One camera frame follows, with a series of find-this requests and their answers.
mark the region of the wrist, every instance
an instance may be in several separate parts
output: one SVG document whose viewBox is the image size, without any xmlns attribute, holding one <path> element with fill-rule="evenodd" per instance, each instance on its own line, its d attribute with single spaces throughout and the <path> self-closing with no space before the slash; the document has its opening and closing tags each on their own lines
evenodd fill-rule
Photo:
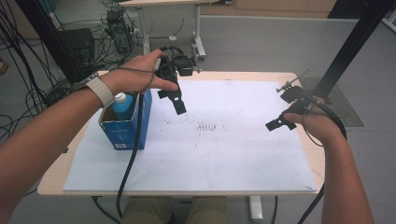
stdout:
<svg viewBox="0 0 396 224">
<path fill-rule="evenodd" d="M 118 93 L 122 92 L 121 87 L 121 80 L 119 80 L 119 75 L 116 74 L 116 71 L 108 72 L 104 75 L 99 76 L 101 81 L 105 83 L 108 89 L 111 91 L 113 96 L 117 95 Z"/>
<path fill-rule="evenodd" d="M 339 146 L 340 144 L 344 144 L 347 142 L 345 137 L 341 134 L 341 132 L 332 132 L 329 135 L 327 135 L 323 139 L 319 139 L 323 147 L 326 148 L 334 148 L 336 146 Z"/>
</svg>

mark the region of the watch strap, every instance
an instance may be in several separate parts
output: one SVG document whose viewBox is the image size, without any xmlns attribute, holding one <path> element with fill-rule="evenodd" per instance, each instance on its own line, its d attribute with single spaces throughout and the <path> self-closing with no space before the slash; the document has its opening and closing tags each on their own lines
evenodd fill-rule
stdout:
<svg viewBox="0 0 396 224">
<path fill-rule="evenodd" d="M 108 86 L 99 79 L 99 77 L 95 77 L 91 81 L 87 82 L 86 85 L 99 97 L 103 108 L 108 107 L 113 103 L 113 93 L 110 91 Z"/>
</svg>

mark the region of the black pole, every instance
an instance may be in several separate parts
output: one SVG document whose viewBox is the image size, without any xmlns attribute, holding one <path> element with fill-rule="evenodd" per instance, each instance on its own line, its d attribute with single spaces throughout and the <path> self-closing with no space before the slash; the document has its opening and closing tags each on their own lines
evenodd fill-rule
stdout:
<svg viewBox="0 0 396 224">
<path fill-rule="evenodd" d="M 394 0 L 374 0 L 359 19 L 343 47 L 338 51 L 332 64 L 316 86 L 314 94 L 327 97 L 332 87 L 347 70 L 347 67 L 358 54 L 361 47 L 382 21 Z"/>
<path fill-rule="evenodd" d="M 52 23 L 47 12 L 42 8 L 38 0 L 15 0 L 46 45 L 50 55 L 64 72 L 67 80 L 73 84 L 81 81 L 84 76 L 78 71 L 78 67 L 64 48 L 57 33 L 58 30 Z"/>
</svg>

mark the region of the hand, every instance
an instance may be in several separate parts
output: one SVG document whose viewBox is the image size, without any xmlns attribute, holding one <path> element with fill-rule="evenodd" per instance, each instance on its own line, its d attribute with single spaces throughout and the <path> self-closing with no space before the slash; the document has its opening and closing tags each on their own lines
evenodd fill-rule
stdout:
<svg viewBox="0 0 396 224">
<path fill-rule="evenodd" d="M 149 54 L 134 57 L 122 67 L 152 71 L 157 59 L 164 55 L 162 51 L 156 49 Z M 106 83 L 113 94 L 118 94 L 119 92 L 142 91 L 150 83 L 152 76 L 152 73 L 117 69 L 101 76 L 101 80 Z M 177 84 L 163 80 L 155 75 L 149 87 L 164 91 L 176 91 L 178 89 Z"/>
<path fill-rule="evenodd" d="M 323 145 L 330 143 L 334 138 L 342 137 L 344 139 L 338 126 L 316 106 L 306 115 L 286 113 L 283 118 L 304 125 L 305 129 Z"/>
</svg>

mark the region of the bottle cap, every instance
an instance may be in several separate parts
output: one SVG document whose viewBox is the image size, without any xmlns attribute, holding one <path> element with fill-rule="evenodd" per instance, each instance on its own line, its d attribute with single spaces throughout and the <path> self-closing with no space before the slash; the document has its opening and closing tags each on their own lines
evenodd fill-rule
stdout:
<svg viewBox="0 0 396 224">
<path fill-rule="evenodd" d="M 117 103 L 122 103 L 126 100 L 126 96 L 125 93 L 120 92 L 119 94 L 117 94 L 114 99 L 116 100 Z"/>
</svg>

